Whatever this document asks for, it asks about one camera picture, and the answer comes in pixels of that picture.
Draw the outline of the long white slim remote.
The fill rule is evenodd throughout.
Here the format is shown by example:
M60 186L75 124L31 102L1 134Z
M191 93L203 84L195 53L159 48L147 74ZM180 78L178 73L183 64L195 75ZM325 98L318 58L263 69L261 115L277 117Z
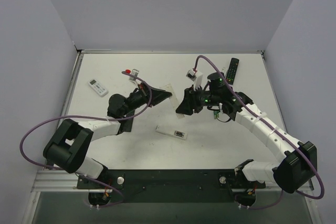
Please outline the long white slim remote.
M186 132L175 130L172 127L158 125L155 128L155 131L157 133L160 133L160 134L172 137L172 138L176 138L176 139L180 139L180 140L186 140L187 139L187 133Z

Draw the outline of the black remote control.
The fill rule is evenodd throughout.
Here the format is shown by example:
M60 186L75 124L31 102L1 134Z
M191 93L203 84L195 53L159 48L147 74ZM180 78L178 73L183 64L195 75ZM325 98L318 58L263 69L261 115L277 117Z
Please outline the black remote control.
M125 115L121 115L121 118L128 118L134 115L134 111L130 111L129 113L125 114ZM120 127L119 127L119 131L118 134L122 134L124 132L131 132L132 130L132 125L133 125L133 118L131 119L127 119L127 120L121 120L119 121L120 123Z

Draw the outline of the white long battery cover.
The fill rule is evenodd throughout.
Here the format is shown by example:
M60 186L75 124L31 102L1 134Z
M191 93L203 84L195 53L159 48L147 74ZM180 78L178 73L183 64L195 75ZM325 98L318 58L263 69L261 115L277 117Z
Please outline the white long battery cover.
M178 119L185 118L185 115L176 112L176 109L179 106L179 101L178 101L178 99L176 97L176 94L174 92L174 89L173 89L172 85L171 84L166 84L166 85L164 85L162 87L162 89L165 90L165 91L167 91L167 92L170 92L172 94L169 97L169 100L170 100L170 103L172 105L173 111L174 111L175 115L177 116L177 118Z

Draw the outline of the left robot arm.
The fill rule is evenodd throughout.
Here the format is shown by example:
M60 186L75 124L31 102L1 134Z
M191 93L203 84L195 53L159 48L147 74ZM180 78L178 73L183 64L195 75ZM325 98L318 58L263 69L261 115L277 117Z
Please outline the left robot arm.
M70 174L88 176L94 187L101 188L108 181L108 169L87 156L90 143L123 133L125 124L131 121L127 115L132 116L139 107L155 106L171 96L169 91L147 87L144 83L128 97L114 94L109 99L106 119L83 122L65 119L44 148L43 157Z

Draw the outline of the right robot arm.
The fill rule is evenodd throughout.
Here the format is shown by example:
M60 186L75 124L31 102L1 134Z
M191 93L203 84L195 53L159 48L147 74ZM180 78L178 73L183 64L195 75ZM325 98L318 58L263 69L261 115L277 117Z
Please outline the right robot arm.
M184 98L176 109L178 114L193 115L204 107L216 106L248 129L277 160L267 163L249 159L236 167L237 176L249 182L275 183L285 192L294 193L315 175L317 149L311 142L303 143L290 136L260 111L251 98L227 85L217 72L207 77L208 90L201 87L200 72L189 70L186 76L194 83L184 90Z

